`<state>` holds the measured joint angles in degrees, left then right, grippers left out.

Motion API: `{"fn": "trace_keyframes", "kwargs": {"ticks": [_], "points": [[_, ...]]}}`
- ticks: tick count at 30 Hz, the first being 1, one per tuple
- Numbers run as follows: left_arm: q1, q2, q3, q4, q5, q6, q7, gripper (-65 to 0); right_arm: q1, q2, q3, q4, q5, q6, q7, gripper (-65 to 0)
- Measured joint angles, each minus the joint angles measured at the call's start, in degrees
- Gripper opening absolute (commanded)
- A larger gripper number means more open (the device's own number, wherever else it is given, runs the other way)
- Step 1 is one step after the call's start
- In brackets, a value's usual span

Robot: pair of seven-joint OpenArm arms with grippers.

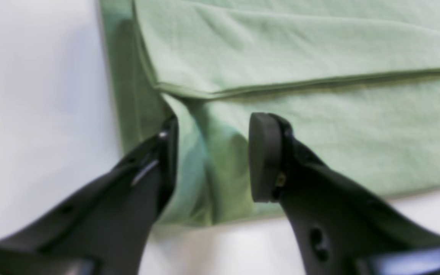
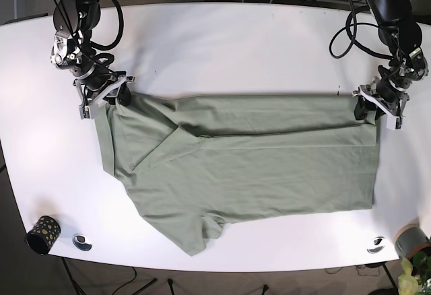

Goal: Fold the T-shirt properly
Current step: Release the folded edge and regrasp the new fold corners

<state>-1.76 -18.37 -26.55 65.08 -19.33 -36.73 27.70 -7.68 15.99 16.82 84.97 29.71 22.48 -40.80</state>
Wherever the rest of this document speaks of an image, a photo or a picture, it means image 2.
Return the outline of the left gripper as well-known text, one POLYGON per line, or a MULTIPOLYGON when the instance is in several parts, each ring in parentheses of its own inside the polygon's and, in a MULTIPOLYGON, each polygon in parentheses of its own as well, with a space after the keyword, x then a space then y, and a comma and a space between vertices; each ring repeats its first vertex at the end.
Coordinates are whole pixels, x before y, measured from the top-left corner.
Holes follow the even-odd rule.
POLYGON ((403 88, 395 86, 391 79, 375 77, 367 85, 361 85, 353 91, 358 98, 354 109, 357 121, 375 123, 383 115, 390 130, 399 130, 403 126, 403 111, 409 101, 409 95, 403 88))

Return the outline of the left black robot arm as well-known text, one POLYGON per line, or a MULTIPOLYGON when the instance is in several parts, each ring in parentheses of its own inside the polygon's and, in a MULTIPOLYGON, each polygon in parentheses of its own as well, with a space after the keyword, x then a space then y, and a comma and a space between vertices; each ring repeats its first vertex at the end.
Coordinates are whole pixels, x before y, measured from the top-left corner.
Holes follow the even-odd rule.
POLYGON ((350 13, 343 31, 349 37, 350 45, 389 62, 388 67, 378 67, 379 75, 370 84, 361 85, 354 91, 353 95, 358 99, 354 116, 361 121, 374 112, 377 118, 386 117, 388 129, 398 130, 403 125, 403 111, 409 100, 407 89, 429 72, 421 48, 422 30, 414 19, 410 0, 365 0, 363 7, 355 7, 353 0, 348 2, 350 13), (363 11, 369 11, 374 17, 378 37, 388 47, 389 55, 376 53, 357 41, 357 14, 363 11))

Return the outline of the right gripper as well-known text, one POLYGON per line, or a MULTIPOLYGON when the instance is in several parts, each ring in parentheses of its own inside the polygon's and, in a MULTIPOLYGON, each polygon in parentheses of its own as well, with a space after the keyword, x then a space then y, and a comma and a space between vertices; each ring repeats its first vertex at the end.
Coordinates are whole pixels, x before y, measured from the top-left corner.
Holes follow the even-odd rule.
POLYGON ((74 86, 81 99, 81 119, 95 119, 98 116, 99 104, 103 101, 110 105, 130 105, 132 95, 128 85, 134 82, 135 77, 128 76, 125 71, 117 74, 95 71, 86 78, 76 78, 74 86))

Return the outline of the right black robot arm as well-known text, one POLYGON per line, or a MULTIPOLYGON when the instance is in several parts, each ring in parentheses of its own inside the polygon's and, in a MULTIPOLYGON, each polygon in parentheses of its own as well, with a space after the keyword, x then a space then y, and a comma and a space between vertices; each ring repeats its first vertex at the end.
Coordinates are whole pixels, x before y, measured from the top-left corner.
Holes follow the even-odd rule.
POLYGON ((112 43, 103 45, 92 41, 92 30, 101 17, 100 0, 55 0, 53 24, 56 30, 51 63, 60 70, 68 70, 74 76, 81 104, 82 119, 94 119, 99 105, 128 106, 131 92, 128 85, 133 76, 125 71, 114 71, 111 50, 123 36, 124 16, 117 0, 111 0, 117 11, 119 29, 112 43))

